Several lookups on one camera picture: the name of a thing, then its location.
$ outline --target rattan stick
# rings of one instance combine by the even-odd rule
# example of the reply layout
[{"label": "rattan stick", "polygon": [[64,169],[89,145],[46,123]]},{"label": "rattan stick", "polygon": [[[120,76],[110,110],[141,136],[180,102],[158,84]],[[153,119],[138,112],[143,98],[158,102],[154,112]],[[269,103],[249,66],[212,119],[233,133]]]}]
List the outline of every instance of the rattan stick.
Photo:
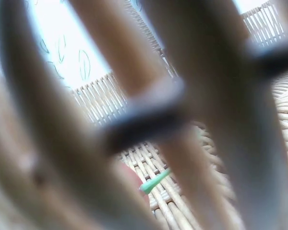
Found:
[{"label": "rattan stick", "polygon": [[118,2],[70,1],[114,73],[119,76],[119,83],[126,86],[123,90],[135,95],[167,73],[165,69],[156,68],[157,56],[141,33],[134,29],[135,25],[121,13],[122,7]]},{"label": "rattan stick", "polygon": [[68,199],[53,193],[49,184],[35,181],[35,149],[21,128],[12,109],[10,96],[0,76],[0,186],[6,195],[20,207],[41,229],[73,230],[95,226],[79,213],[72,213]]},{"label": "rattan stick", "polygon": [[0,60],[39,150],[88,216],[108,228],[158,229],[108,168],[100,145],[88,138],[92,127],[45,68],[21,1],[0,1]]},{"label": "rattan stick", "polygon": [[[117,2],[109,0],[71,0],[70,2],[128,96],[140,94],[166,75],[166,70],[160,65],[156,65],[158,61],[148,43],[120,11]],[[191,139],[192,142],[196,140],[196,135],[191,133],[188,135],[185,138]],[[160,149],[178,177],[186,195],[192,200],[192,205],[197,211],[202,226],[207,229],[233,229],[230,218],[222,210],[217,188],[209,179],[209,171],[205,169],[205,166],[194,166],[197,161],[206,165],[206,159],[203,160],[204,154],[200,148],[194,150],[193,146],[188,146],[189,143],[185,143],[183,139],[175,140],[174,143],[175,145],[164,144]],[[198,180],[198,175],[205,175],[205,177]],[[204,186],[205,194],[197,193],[198,187],[201,186]]]}]

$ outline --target leaf pattern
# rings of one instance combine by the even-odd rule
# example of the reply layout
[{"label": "leaf pattern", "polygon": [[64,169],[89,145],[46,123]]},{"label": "leaf pattern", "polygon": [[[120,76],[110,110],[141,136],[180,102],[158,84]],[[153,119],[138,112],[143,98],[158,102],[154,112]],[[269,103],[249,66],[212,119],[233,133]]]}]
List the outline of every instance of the leaf pattern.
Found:
[{"label": "leaf pattern", "polygon": [[28,9],[29,8],[29,2],[28,1],[24,1],[25,3],[25,7]]},{"label": "leaf pattern", "polygon": [[139,2],[140,0],[135,0],[134,1],[134,4],[135,4],[135,8],[139,8],[140,7],[140,9],[138,10],[138,12],[141,12],[141,10],[142,10],[142,4]]},{"label": "leaf pattern", "polygon": [[58,79],[64,80],[64,78],[59,74],[56,65],[52,61],[47,61],[47,63],[50,64],[50,66],[52,67],[52,71],[57,75]]},{"label": "leaf pattern", "polygon": [[84,50],[79,50],[79,67],[82,80],[87,81],[91,73],[91,63],[90,58]]},{"label": "leaf pattern", "polygon": [[48,50],[48,48],[47,48],[47,46],[46,46],[46,44],[45,44],[45,41],[44,41],[43,39],[40,41],[39,46],[40,46],[40,48],[41,48],[44,52],[46,52],[47,54],[49,54],[49,50]]},{"label": "leaf pattern", "polygon": [[62,63],[65,57],[65,48],[66,48],[66,40],[65,35],[59,37],[58,40],[58,55],[59,55],[59,63]]}]

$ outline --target light background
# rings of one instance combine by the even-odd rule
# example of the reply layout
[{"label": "light background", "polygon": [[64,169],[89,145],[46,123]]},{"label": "light background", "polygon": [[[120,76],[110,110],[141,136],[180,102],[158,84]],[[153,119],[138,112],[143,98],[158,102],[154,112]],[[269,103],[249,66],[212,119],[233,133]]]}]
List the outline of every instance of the light background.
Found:
[{"label": "light background", "polygon": [[[106,61],[67,3],[60,0],[25,2],[35,25],[40,51],[64,85],[74,89],[110,72]],[[234,2],[238,11],[244,13],[260,6],[265,0]],[[150,27],[144,12],[140,14]]]}]

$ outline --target green straw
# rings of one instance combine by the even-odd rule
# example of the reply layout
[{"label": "green straw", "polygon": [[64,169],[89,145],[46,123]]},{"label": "green straw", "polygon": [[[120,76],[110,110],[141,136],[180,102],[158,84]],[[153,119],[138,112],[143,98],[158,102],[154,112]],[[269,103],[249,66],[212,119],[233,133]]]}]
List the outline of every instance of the green straw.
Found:
[{"label": "green straw", "polygon": [[157,175],[155,178],[151,179],[150,181],[145,182],[140,186],[140,190],[143,191],[146,195],[148,195],[153,188],[159,184],[166,176],[170,174],[169,168],[165,169],[162,173]]}]

